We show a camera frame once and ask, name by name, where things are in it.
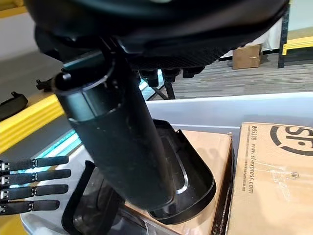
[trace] sf express box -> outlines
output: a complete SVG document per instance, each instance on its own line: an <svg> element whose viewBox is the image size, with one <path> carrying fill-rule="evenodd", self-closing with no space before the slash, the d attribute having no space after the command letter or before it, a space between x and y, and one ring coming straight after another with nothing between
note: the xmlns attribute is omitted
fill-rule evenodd
<svg viewBox="0 0 313 235"><path fill-rule="evenodd" d="M244 123L228 235L313 235L313 128Z"/></svg>

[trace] black plastic part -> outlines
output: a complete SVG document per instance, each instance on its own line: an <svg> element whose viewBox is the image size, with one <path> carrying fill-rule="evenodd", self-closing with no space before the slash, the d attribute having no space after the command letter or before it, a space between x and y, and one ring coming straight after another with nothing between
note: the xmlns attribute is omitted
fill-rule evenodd
<svg viewBox="0 0 313 235"><path fill-rule="evenodd" d="M57 200L0 203L0 215L20 214L31 211L54 211L59 206L60 202Z"/></svg>
<svg viewBox="0 0 313 235"><path fill-rule="evenodd" d="M8 99L7 101L0 104L0 121L17 114L23 110L28 103L28 100L23 94L16 92L12 92L11 94L13 98Z"/></svg>
<svg viewBox="0 0 313 235"><path fill-rule="evenodd" d="M70 79L64 89L62 79L67 78L56 76L54 80L55 94L114 190L141 209L155 210L168 204L175 190L137 73L116 58L102 79L81 87L75 87L73 79L73 89L69 88Z"/></svg>
<svg viewBox="0 0 313 235"><path fill-rule="evenodd" d="M88 185L88 181L92 175L95 166L91 161L85 161L85 170L80 177L80 180L77 183L77 187L70 197L67 206L64 209L64 213L62 215L62 226L63 228L71 235L81 235L82 233L78 231L74 224L73 218L76 212L76 208L79 205L80 199L83 196L86 186Z"/></svg>
<svg viewBox="0 0 313 235"><path fill-rule="evenodd" d="M194 68L185 68L182 72L183 78L193 78L195 74L199 74L204 70L205 66L194 67Z"/></svg>
<svg viewBox="0 0 313 235"><path fill-rule="evenodd" d="M164 83L175 82L176 76L180 73L180 69L162 70Z"/></svg>
<svg viewBox="0 0 313 235"><path fill-rule="evenodd" d="M119 207L124 203L125 200L107 184L100 170L95 168L75 211L74 226L83 234L107 234Z"/></svg>
<svg viewBox="0 0 313 235"><path fill-rule="evenodd" d="M4 163L9 168L5 171L26 170L35 167L61 165L68 163L68 156L57 156L50 158L25 159L18 162Z"/></svg>
<svg viewBox="0 0 313 235"><path fill-rule="evenodd" d="M44 92L52 91L51 80L52 80L52 78L48 79L47 81L43 81L43 82L41 80L39 80L39 79L36 80L36 82L37 82L37 85L36 85L37 89L38 90L43 90Z"/></svg>
<svg viewBox="0 0 313 235"><path fill-rule="evenodd" d="M140 77L148 83L149 87L158 87L157 70L139 71Z"/></svg>
<svg viewBox="0 0 313 235"><path fill-rule="evenodd" d="M154 120L170 162L176 187L174 200L150 215L163 224L178 224L195 217L213 199L216 183L212 172L179 130L162 120Z"/></svg>
<svg viewBox="0 0 313 235"><path fill-rule="evenodd" d="M0 192L7 194L7 197L0 200L16 200L32 196L43 196L50 194L63 194L68 191L68 185L43 185L36 187L20 187L1 189Z"/></svg>

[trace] sf logo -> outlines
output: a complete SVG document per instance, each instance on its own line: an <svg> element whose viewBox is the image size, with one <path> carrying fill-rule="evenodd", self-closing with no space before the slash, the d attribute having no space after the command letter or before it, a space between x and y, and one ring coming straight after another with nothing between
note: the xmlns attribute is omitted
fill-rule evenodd
<svg viewBox="0 0 313 235"><path fill-rule="evenodd" d="M300 155L313 156L313 130L273 126L270 137L280 148Z"/></svg>

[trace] white wall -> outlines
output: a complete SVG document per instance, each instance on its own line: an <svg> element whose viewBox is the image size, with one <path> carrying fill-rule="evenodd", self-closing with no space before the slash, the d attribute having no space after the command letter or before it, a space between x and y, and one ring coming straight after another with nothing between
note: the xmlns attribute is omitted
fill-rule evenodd
<svg viewBox="0 0 313 235"><path fill-rule="evenodd" d="M274 50L279 49L280 44L280 35L282 31L282 19L280 19L276 24L272 26L265 34L261 35L253 42L248 43L247 45L256 45L263 44L262 50ZM233 51L229 51L222 57L232 56Z"/></svg>
<svg viewBox="0 0 313 235"><path fill-rule="evenodd" d="M0 103L12 91L31 97L38 92L37 79L47 80L61 68L61 62L39 53L28 13L0 18Z"/></svg>
<svg viewBox="0 0 313 235"><path fill-rule="evenodd" d="M36 50L34 22L28 13L0 18L0 61Z"/></svg>
<svg viewBox="0 0 313 235"><path fill-rule="evenodd" d="M292 0L288 30L313 27L313 0Z"/></svg>

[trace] yellow barrier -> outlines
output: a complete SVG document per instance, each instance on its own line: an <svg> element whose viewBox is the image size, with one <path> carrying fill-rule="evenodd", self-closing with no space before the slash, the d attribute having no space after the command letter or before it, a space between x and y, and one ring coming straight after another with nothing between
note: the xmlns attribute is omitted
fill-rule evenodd
<svg viewBox="0 0 313 235"><path fill-rule="evenodd" d="M0 153L64 113L53 94L0 122Z"/></svg>

